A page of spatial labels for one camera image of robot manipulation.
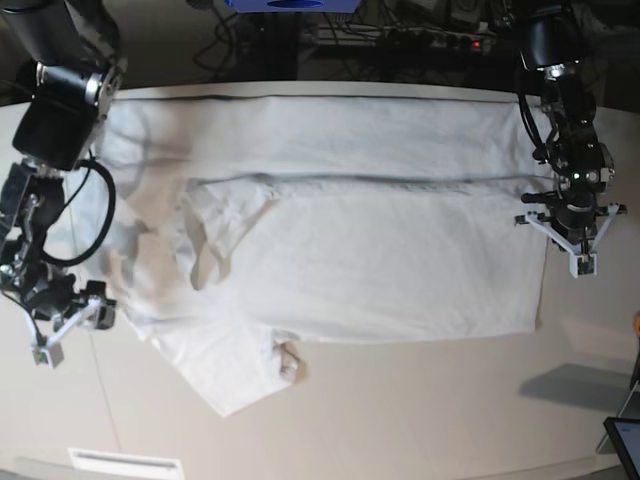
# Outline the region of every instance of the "air vent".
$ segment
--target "air vent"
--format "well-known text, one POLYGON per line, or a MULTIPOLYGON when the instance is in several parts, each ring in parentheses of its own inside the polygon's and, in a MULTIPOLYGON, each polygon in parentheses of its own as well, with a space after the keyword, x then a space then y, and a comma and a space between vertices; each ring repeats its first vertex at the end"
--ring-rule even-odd
POLYGON ((69 456, 76 470, 123 475, 151 480, 185 480, 180 460, 139 457, 70 448, 69 456))

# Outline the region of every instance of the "blue object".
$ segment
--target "blue object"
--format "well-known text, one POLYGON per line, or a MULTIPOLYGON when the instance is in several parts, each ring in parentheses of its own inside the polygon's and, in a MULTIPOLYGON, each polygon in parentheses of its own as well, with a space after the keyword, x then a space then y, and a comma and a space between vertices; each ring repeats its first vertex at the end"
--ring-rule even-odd
POLYGON ((224 0, 238 13, 331 12, 353 13, 360 0, 224 0))

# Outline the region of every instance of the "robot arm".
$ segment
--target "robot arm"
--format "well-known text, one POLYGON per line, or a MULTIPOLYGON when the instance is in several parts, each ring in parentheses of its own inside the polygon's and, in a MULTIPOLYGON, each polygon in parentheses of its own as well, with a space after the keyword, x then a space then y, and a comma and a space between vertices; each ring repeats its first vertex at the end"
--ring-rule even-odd
POLYGON ((66 269, 98 249, 113 219, 113 179, 89 148, 126 61, 100 0, 2 0, 0 14, 37 62, 36 90, 13 139, 23 159, 12 165, 0 193, 0 290, 25 310, 36 363, 55 367, 62 360, 59 340, 72 325, 106 329, 114 321, 115 302, 107 299, 105 284, 89 281, 76 292, 75 276, 66 269), (73 200, 65 203, 64 174, 80 168, 106 182, 107 216, 89 250, 57 259, 45 251, 47 230, 73 200), (14 229, 19 236, 9 239, 14 229), (42 335, 37 321, 51 322, 54 334, 42 335))
POLYGON ((613 218, 627 209, 598 204, 615 170, 593 127, 595 99, 585 90, 578 72, 586 53, 571 5, 564 0, 520 2, 510 21, 524 68, 544 74, 542 110, 551 123, 545 141, 522 92, 518 99, 535 146, 533 157, 549 164, 556 177, 554 191, 522 197, 524 203, 545 205, 549 213, 529 213, 516 218, 516 223, 531 224, 565 250, 574 277, 595 274, 596 247, 613 218), (599 217, 606 217, 600 229, 599 217))

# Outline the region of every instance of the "cable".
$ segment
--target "cable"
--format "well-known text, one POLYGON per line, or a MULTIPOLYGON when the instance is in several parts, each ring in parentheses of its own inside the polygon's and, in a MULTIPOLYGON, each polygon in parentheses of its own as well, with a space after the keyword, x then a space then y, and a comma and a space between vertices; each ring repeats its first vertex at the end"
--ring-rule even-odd
POLYGON ((231 33, 231 29, 229 28, 229 25, 227 22, 236 18, 238 14, 234 13, 229 17, 224 18, 213 3, 211 5, 211 11, 218 20, 218 24, 214 29, 215 40, 213 40, 212 42, 210 42, 209 44, 205 45, 200 50, 198 50, 198 52, 196 52, 196 54, 191 58, 191 60, 196 66, 200 67, 201 69, 211 72, 216 76, 219 76, 221 73, 224 72, 224 66, 229 62, 229 60, 231 60, 231 57, 233 56, 233 53, 235 50, 236 42, 234 42, 233 40, 233 34, 231 33), (224 29, 224 36, 220 34, 220 29, 224 29), (200 58, 207 52, 213 50, 218 45, 218 43, 223 43, 224 45, 228 46, 227 53, 225 54, 225 57, 223 58, 222 62, 220 62, 220 64, 217 67, 212 67, 202 62, 200 58))
POLYGON ((9 295, 7 295, 6 293, 4 293, 4 290, 2 290, 2 296, 4 298, 9 299, 10 301, 12 301, 13 303, 15 303, 16 305, 18 305, 23 311, 24 313, 27 314, 27 317, 29 317, 29 321, 31 322, 31 325, 33 325, 33 329, 36 332, 36 343, 38 344, 38 346, 42 346, 46 343, 44 336, 42 335, 42 333, 40 332, 40 329, 38 328, 38 324, 36 323, 36 321, 33 318, 33 315, 31 315, 31 312, 29 312, 29 310, 27 310, 27 307, 25 307, 24 305, 22 305, 22 303, 20 303, 18 300, 16 300, 13 297, 10 297, 9 295))
POLYGON ((520 116, 522 117, 522 122, 524 123, 524 128, 527 131, 527 135, 533 142, 536 150, 540 150, 544 152, 545 145, 540 137, 540 132, 538 131, 538 127, 536 122, 531 114, 531 109, 529 108, 529 104, 527 103, 527 97, 524 95, 522 91, 522 66, 519 66, 516 69, 514 84, 516 95, 518 96, 518 106, 520 107, 520 116))
MULTIPOLYGON (((93 155, 93 152, 91 150, 89 150, 89 161, 90 162, 94 162, 95 159, 96 159, 96 157, 93 155)), ((67 207, 69 205, 71 205, 71 202, 73 202, 75 200, 75 198, 80 193, 80 190, 82 190, 84 188, 84 186, 86 185, 87 180, 89 179, 89 174, 90 173, 91 173, 91 169, 87 168, 87 172, 84 174, 84 178, 82 179, 82 182, 80 182, 80 186, 78 188, 76 188, 76 191, 73 192, 73 195, 71 195, 69 197, 69 200, 67 200, 65 202, 65 204, 62 206, 62 208, 60 209, 60 212, 58 213, 58 216, 56 217, 56 219, 53 222, 51 222, 51 225, 53 225, 54 223, 56 223, 60 219, 60 217, 62 216, 64 211, 67 209, 67 207)))
MULTIPOLYGON (((322 15, 324 16, 324 19, 326 20, 327 24, 329 25, 329 28, 331 29, 331 33, 333 34, 333 38, 336 41, 336 47, 340 47, 340 40, 338 40, 338 34, 336 33, 336 29, 333 28, 333 23, 331 22, 331 19, 329 18, 329 15, 327 15, 326 13, 322 12, 322 15)), ((344 58, 340 58, 340 60, 342 60, 342 65, 344 66, 345 71, 349 74, 349 76, 351 77, 351 79, 354 82, 358 81, 358 78, 353 74, 353 70, 351 70, 351 67, 349 67, 349 64, 347 63, 347 61, 344 58)))
POLYGON ((47 252, 44 251, 44 245, 43 245, 43 249, 41 251, 42 259, 47 263, 50 263, 52 265, 55 265, 61 268, 75 267, 76 265, 80 265, 82 262, 90 258, 94 253, 96 253, 98 248, 100 248, 100 245, 102 245, 102 242, 104 242, 104 239, 107 236, 109 229, 111 228, 111 223, 113 222, 113 215, 116 210, 116 184, 113 181, 113 177, 109 173, 109 170, 107 170, 100 163, 90 161, 90 160, 82 160, 80 162, 80 166, 85 167, 89 170, 95 170, 95 172, 98 175, 100 175, 104 180, 104 182, 106 183, 107 190, 109 193, 109 200, 107 204, 107 214, 104 218, 104 223, 102 224, 100 233, 98 233, 98 236, 96 237, 93 244, 88 249, 86 249, 83 253, 81 253, 75 258, 63 260, 63 259, 52 257, 51 255, 49 255, 47 252))

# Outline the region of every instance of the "table surface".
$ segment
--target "table surface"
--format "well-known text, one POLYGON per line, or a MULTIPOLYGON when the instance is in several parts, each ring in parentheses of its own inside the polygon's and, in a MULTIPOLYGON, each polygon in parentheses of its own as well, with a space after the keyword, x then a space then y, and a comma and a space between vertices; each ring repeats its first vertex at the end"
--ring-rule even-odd
MULTIPOLYGON (((121 99, 208 95, 345 95, 512 102, 504 93, 332 82, 165 87, 121 99)), ((0 177, 24 105, 0 109, 0 177)), ((638 117, 602 138, 618 160, 612 199, 631 214, 600 249, 600 274, 574 280, 549 248, 533 334, 403 345, 297 344, 301 381, 218 417, 124 322, 76 331, 56 371, 36 368, 22 314, 0 302, 0 468, 17 457, 69 464, 68 447, 182 460, 187 478, 567 478, 616 463, 596 458, 602 421, 626 395, 637 350, 638 117)))

